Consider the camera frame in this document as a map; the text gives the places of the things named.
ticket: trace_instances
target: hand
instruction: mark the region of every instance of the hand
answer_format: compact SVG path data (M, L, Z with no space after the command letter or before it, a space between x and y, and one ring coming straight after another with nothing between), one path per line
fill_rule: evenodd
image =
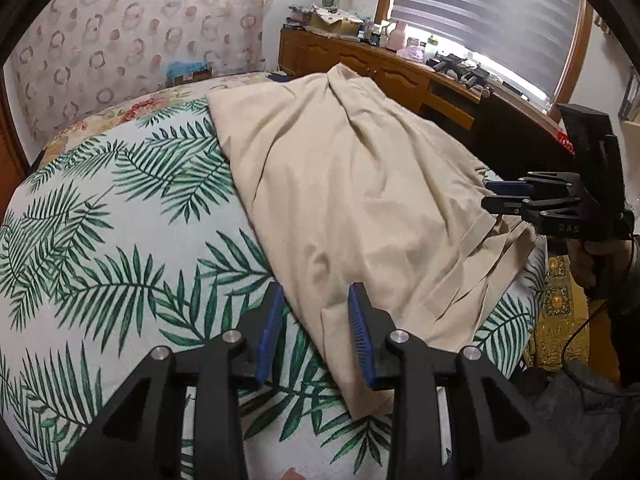
M292 468L284 473L282 480L305 480L305 478L296 473L296 470Z
M608 240L585 242L583 246L579 240L567 240L571 274L575 283L583 288L596 286L593 256L606 256L612 283L622 282L631 260L633 243L631 240Z

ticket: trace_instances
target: folded fabric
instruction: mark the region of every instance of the folded fabric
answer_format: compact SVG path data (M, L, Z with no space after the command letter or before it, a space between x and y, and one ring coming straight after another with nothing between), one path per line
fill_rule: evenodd
M482 209L486 168L464 146L344 65L207 99L274 275L354 418L391 393L360 377L351 283L432 346L471 342L534 232Z

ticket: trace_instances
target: window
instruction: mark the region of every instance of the window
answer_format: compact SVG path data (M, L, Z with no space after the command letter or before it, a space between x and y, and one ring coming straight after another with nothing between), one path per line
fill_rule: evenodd
M376 18L403 20L457 44L543 106L564 82L581 6L582 0L380 0Z

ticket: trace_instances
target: wooden window frame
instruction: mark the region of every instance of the wooden window frame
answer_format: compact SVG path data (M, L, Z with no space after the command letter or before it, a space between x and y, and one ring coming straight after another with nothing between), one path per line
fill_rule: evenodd
M560 110L555 105L567 104L574 95L575 86L584 66L584 59L587 57L589 38L591 37L591 26L593 25L593 7L587 0L581 0L578 11L578 21L575 23L574 40L569 49L562 76L556 89L556 100L554 107L549 112L556 123L560 122Z
M378 0L376 23L386 20L390 6L391 0ZM562 71L562 76L558 83L558 88L556 89L554 107L549 113L549 117L551 117L556 123L560 122L560 111L555 105L568 103L571 100L575 86L578 83L578 78L580 77L580 72L584 65L584 59L587 56L587 47L589 46L592 23L593 7L590 6L587 0L582 0L578 11L578 20L575 24L574 40L572 41L571 48L569 49L569 56L567 57L564 70Z

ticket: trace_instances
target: sleeve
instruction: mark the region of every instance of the sleeve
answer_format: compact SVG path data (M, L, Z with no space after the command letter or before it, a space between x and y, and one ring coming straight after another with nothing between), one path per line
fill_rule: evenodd
M636 260L619 292L610 299L611 342L618 354L620 384L640 383L640 237L634 237Z

